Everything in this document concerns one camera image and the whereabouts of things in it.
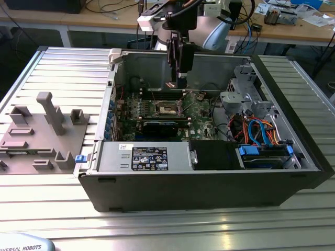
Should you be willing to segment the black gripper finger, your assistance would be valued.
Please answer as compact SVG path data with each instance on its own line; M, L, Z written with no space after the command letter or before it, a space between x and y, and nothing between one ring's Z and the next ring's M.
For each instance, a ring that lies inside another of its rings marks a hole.
M171 68L171 80L170 82L177 82L177 71L176 71L176 52L175 48L178 48L178 33L171 31L170 38L167 40L167 61Z
M195 45L186 39L181 38L177 46L177 87L187 86L187 73L192 70Z

